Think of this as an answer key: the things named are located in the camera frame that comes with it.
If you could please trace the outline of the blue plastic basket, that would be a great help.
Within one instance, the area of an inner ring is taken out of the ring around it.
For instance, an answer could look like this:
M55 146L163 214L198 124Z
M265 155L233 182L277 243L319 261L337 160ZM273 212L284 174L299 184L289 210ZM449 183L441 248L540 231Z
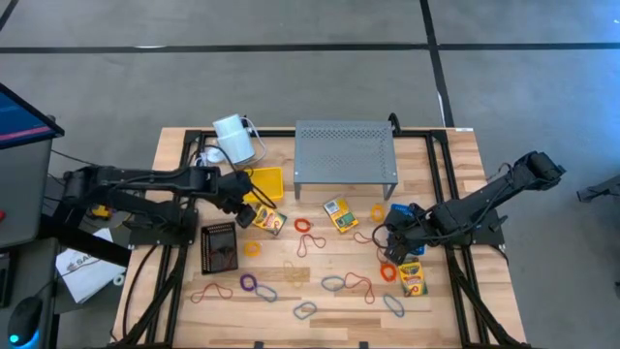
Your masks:
M390 209L391 209L391 210L398 211L398 212L400 212L400 213L402 213L402 214L404 214L404 215L406 215L406 216L408 216L408 217L413 217L413 216L414 216L414 213L413 213L413 211L410 209L410 207L409 207L409 206L400 205L400 204L392 204L392 205L390 206ZM417 247L417 248L415 248L415 249L411 249L411 250L409 251L409 253L410 253L410 254L412 254L412 255L414 255L414 256L422 256L422 255L424 255L424 254L425 254L425 250L426 250L425 245L422 245L422 246L419 246L419 247Z

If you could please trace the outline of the black mesh basket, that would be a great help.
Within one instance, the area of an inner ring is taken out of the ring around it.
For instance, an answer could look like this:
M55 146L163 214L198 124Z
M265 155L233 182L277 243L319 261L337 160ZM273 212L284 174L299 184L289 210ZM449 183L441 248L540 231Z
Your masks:
M219 247L230 246L235 249L232 266L221 269L221 259L213 258L211 252ZM201 273L213 274L238 269L238 253L235 224L233 222L214 224L201 228Z

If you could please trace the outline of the red rubber band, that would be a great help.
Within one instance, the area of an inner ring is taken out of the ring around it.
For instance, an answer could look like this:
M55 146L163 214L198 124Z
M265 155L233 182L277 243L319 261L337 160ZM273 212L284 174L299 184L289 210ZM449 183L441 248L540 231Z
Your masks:
M200 303L215 297L221 300L229 300L233 297L233 289L211 282L206 284L200 291L194 292L190 296L190 302Z
M307 242L310 241L315 247L323 249L326 247L326 239L321 237L314 237L310 234L304 234L299 239L296 256L298 258L304 258L307 255Z
M360 244L372 243L377 248L377 250L376 250L377 260L381 264L387 264L388 263L388 259L386 259L385 256L384 256L384 250L381 247L378 247L374 243L372 238L368 238L368 237L364 236L361 232L354 232L353 239L354 239L355 242L360 243Z
M213 258L219 257L221 259L221 269L229 269L233 264L235 249L230 246L219 247L211 252Z
M359 275L354 272L347 272L344 277L344 287L348 290L353 290L356 287L363 287L364 294L363 300L366 304L373 304L376 301L376 296L373 290L373 283L370 278Z

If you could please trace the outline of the grey cabinet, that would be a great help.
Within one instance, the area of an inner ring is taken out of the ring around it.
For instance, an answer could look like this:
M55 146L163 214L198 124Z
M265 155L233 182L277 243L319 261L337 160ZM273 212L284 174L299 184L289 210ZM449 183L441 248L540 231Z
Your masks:
M0 249L34 240L47 183L52 141L0 150Z

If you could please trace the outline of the yellow plastic basket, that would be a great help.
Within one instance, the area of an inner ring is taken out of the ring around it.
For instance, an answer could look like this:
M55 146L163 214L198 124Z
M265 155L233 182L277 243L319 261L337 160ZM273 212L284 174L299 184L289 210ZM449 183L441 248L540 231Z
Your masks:
M263 191L262 198L278 202L284 197L284 179L281 167L246 168L244 172L250 176L252 183Z

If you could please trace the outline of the grey perforated metal shelf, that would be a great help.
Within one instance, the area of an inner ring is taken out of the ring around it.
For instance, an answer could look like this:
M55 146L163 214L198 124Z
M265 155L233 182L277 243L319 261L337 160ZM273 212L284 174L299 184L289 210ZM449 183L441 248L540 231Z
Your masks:
M387 201L397 184L388 121L299 120L294 130L294 197L304 184L380 184Z

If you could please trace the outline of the black computer mouse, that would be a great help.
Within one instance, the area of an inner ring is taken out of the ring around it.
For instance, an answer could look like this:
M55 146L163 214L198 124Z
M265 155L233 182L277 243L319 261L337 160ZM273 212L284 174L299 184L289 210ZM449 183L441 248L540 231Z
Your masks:
M7 339L12 349L30 349L39 339L39 324L43 300L31 296L15 307L7 327Z

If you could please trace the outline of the computer monitor blue screen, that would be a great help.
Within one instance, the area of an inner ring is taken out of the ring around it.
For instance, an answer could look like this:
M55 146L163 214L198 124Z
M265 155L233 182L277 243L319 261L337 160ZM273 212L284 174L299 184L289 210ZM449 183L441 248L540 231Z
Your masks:
M65 130L0 83L0 149L61 138Z

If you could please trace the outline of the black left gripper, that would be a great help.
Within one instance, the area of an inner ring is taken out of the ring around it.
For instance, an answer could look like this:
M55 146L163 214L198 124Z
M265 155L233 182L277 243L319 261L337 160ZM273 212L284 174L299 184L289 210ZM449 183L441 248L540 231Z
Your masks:
M253 189L250 176L244 171L231 172L218 178L218 198L223 206L240 206L235 222L247 228L257 213L249 205L243 205L243 197Z

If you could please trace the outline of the yellow rubber band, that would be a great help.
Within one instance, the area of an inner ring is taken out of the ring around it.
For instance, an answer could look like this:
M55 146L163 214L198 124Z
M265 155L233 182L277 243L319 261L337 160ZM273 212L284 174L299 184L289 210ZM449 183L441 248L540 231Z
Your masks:
M294 288L301 288L303 286L303 271L296 268L291 261L283 262L283 273L285 280Z

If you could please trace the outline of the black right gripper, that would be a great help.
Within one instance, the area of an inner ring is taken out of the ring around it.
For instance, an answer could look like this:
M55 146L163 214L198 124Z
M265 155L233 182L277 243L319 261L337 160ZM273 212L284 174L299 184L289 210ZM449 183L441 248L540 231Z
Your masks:
M422 241L421 218L414 214L405 214L391 210L385 220L388 231L388 259L396 265L406 262L413 250L410 242Z

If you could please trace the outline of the white paper booklet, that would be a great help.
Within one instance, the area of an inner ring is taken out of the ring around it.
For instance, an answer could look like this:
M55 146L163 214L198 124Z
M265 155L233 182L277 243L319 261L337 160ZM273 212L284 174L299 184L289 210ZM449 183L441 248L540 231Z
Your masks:
M56 256L55 266L76 303L84 303L110 283L122 285L127 269L67 247Z

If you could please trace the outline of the black support beam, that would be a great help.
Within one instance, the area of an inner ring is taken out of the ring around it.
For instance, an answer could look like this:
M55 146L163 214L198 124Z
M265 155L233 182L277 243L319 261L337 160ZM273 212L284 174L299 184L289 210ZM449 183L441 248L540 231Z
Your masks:
M79 252L87 253L100 260L127 267L131 251L113 241L98 238L93 234L64 224L51 216L42 214L38 238L56 238L61 245Z

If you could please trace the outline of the yellow green crayon box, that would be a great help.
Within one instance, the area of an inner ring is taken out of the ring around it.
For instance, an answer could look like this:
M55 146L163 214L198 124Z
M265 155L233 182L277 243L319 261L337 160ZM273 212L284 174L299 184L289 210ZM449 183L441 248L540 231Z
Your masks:
M344 234L358 225L358 219L353 214L344 197L336 197L323 204L323 208L339 233Z
M424 272L418 258L398 266L397 271L406 298L424 296L428 293Z
M256 204L256 217L252 224L268 233L278 236L287 221L287 216L263 204Z

